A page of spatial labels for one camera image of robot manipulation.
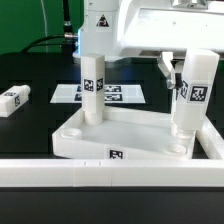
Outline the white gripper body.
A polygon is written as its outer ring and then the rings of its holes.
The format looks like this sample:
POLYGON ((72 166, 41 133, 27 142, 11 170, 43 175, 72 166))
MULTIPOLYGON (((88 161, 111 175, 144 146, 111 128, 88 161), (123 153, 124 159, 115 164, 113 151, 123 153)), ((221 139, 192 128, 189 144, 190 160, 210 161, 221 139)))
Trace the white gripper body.
POLYGON ((170 51, 181 58, 189 48, 202 48, 224 57, 224 1, 121 0, 115 29, 120 56, 170 51))

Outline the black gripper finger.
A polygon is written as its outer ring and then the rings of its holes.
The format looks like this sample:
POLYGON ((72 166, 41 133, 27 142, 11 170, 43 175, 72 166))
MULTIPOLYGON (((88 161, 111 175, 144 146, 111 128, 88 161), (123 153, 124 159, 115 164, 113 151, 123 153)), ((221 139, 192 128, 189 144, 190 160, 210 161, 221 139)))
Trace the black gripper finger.
POLYGON ((161 52, 157 58, 158 67, 166 78, 167 88, 180 89, 182 87, 181 74, 175 71, 172 60, 172 52, 161 52))

